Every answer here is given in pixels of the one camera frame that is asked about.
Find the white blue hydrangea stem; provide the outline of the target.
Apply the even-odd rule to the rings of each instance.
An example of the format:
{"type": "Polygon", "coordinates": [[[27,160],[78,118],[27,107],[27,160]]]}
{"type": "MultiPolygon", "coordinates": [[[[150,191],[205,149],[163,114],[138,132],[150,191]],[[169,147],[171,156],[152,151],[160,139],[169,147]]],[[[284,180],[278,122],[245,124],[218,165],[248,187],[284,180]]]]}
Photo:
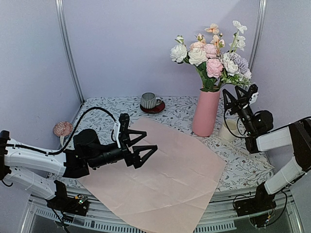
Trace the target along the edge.
{"type": "Polygon", "coordinates": [[[223,65],[222,74],[219,78],[219,87],[226,84],[248,87],[251,85],[252,73],[248,61],[235,52],[223,53],[219,60],[223,65]]]}

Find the cream printed ribbon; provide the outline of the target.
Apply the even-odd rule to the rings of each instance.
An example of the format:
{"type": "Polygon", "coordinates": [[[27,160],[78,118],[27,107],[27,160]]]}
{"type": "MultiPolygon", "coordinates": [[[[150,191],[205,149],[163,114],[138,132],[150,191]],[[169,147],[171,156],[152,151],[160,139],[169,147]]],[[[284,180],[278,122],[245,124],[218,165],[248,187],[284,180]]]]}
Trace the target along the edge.
{"type": "Polygon", "coordinates": [[[226,141],[225,139],[219,137],[219,136],[213,136],[212,139],[217,139],[221,143],[223,143],[225,146],[229,147],[232,151],[237,152],[240,155],[243,155],[244,157],[247,157],[248,159],[262,164],[264,167],[269,168],[269,169],[274,169],[275,167],[269,164],[268,162],[262,161],[260,158],[251,155],[247,150],[243,148],[238,148],[235,145],[233,145],[231,142],[226,141]]]}

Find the pale pink flower stem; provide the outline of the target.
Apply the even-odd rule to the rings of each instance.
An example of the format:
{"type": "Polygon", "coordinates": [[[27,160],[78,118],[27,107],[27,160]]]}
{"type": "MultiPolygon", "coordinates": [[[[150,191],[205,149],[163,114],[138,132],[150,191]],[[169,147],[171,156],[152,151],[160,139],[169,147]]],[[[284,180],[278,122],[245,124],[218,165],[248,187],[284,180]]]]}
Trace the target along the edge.
{"type": "Polygon", "coordinates": [[[207,57],[207,76],[209,78],[219,78],[224,67],[221,61],[217,58],[217,47],[213,44],[206,44],[205,52],[207,57]]]}

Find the pink wrapping paper sheet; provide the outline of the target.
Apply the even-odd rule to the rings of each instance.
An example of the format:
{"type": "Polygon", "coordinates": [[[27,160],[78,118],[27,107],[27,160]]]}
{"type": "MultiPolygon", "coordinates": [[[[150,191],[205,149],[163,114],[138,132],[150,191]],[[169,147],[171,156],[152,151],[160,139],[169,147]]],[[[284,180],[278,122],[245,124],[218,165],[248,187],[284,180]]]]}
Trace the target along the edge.
{"type": "Polygon", "coordinates": [[[146,117],[131,128],[147,132],[142,145],[158,147],[141,168],[127,167],[120,161],[79,179],[110,211],[118,211],[128,200],[152,205],[158,198],[168,206],[213,196],[226,165],[221,157],[195,137],[146,117]]]}

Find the white ranunculus flower stem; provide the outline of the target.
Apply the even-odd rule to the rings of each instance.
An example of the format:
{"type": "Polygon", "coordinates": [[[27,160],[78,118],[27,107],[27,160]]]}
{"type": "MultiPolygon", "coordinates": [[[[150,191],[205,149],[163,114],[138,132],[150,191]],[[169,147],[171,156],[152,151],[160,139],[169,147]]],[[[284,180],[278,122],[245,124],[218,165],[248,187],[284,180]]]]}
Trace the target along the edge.
{"type": "Polygon", "coordinates": [[[236,32],[233,34],[233,41],[230,43],[229,52],[236,52],[237,49],[244,51],[246,46],[246,38],[243,36],[244,32],[248,30],[247,26],[242,25],[239,21],[232,21],[233,26],[236,28],[236,32]]]}

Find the pink rose flower stem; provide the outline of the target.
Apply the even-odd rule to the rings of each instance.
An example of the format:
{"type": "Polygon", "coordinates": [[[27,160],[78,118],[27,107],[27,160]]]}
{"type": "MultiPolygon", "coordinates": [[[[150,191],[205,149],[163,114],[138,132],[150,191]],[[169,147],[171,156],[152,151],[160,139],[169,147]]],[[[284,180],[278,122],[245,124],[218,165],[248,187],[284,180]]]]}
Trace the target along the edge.
{"type": "Polygon", "coordinates": [[[190,45],[190,50],[193,50],[194,48],[204,49],[206,45],[205,35],[199,33],[196,35],[196,40],[196,42],[190,45]]]}

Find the peach blossom flower stem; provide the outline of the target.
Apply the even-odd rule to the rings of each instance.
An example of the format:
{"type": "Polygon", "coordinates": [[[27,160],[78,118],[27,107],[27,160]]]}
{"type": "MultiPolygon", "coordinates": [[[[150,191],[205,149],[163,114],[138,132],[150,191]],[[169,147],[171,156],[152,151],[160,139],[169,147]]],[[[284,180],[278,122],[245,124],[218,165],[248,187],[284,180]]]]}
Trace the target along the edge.
{"type": "Polygon", "coordinates": [[[225,41],[221,39],[223,34],[220,32],[219,26],[216,23],[212,23],[208,28],[205,28],[205,31],[212,34],[210,44],[215,45],[218,53],[220,53],[220,49],[225,46],[225,41]]]}

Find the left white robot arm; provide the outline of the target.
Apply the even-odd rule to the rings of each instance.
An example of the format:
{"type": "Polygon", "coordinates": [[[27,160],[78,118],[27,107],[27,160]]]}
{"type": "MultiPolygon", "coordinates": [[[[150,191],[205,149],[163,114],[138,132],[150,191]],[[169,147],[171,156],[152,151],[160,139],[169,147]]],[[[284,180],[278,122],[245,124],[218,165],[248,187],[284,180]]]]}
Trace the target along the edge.
{"type": "Polygon", "coordinates": [[[140,168],[157,151],[156,145],[136,146],[147,133],[130,130],[139,134],[131,140],[129,134],[121,142],[102,145],[92,129],[82,130],[74,136],[74,148],[58,153],[55,150],[44,152],[11,139],[8,131],[0,133],[0,178],[16,181],[26,190],[32,190],[46,200],[53,200],[62,211],[72,207],[72,200],[48,181],[33,173],[41,170],[65,178],[78,179],[90,174],[90,169],[124,160],[127,166],[140,168]]]}

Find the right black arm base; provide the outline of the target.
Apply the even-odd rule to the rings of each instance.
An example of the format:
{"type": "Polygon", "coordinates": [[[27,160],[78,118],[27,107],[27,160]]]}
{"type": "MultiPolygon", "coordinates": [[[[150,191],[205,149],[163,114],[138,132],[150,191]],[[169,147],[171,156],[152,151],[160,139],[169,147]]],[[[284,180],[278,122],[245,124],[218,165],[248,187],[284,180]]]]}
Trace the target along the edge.
{"type": "MultiPolygon", "coordinates": [[[[256,188],[253,198],[247,197],[244,200],[234,200],[233,208],[237,211],[238,216],[251,215],[269,210],[272,210],[273,213],[276,208],[275,194],[269,195],[264,183],[262,183],[256,188]]],[[[272,217],[272,213],[251,217],[250,222],[256,228],[266,227],[272,217]]]]}

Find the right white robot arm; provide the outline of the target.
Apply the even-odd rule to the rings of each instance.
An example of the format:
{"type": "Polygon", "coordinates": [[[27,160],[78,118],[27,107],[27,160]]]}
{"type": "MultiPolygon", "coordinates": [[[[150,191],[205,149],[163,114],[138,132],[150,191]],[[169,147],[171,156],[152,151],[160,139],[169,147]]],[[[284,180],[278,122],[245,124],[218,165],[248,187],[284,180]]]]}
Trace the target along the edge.
{"type": "Polygon", "coordinates": [[[270,197],[293,185],[311,169],[311,118],[309,116],[274,129],[274,118],[268,110],[254,113],[251,104],[259,95],[253,84],[248,90],[235,87],[236,95],[223,90],[224,113],[237,114],[246,130],[243,136],[250,154],[265,152],[276,166],[277,172],[261,184],[259,194],[251,207],[261,212],[270,204],[270,197]]]}

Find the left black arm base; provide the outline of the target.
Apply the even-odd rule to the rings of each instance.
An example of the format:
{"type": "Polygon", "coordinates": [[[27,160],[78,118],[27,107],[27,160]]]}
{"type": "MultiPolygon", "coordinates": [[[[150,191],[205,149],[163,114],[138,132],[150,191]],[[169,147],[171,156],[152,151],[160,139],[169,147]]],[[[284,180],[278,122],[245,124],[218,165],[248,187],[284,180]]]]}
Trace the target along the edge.
{"type": "Polygon", "coordinates": [[[61,213],[69,213],[73,215],[86,216],[89,208],[89,201],[84,195],[69,197],[67,195],[66,185],[55,180],[55,197],[46,200],[47,207],[58,210],[61,213]]]}

